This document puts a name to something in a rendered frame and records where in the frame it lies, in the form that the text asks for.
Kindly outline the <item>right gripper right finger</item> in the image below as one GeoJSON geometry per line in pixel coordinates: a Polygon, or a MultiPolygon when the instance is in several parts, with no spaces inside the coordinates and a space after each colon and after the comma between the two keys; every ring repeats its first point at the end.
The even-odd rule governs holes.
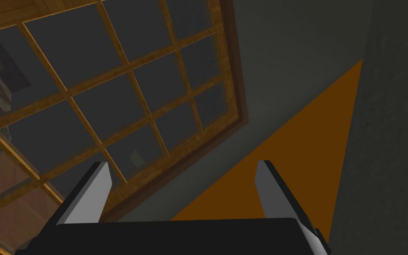
{"type": "Polygon", "coordinates": [[[294,218],[311,233],[318,234],[271,161],[258,161],[255,186],[266,218],[294,218]]]}

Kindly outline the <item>wooden glass-pane door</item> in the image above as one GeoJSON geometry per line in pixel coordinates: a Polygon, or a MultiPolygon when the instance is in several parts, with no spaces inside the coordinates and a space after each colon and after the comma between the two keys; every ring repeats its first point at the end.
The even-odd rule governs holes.
{"type": "Polygon", "coordinates": [[[95,161],[117,221],[246,116],[234,0],[0,0],[0,255],[95,161]]]}

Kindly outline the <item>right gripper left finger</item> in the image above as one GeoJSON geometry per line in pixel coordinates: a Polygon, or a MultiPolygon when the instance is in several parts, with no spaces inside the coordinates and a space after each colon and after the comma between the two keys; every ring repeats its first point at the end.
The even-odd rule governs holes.
{"type": "Polygon", "coordinates": [[[97,223],[111,187],[108,163],[94,163],[47,221],[46,226],[97,223]]]}

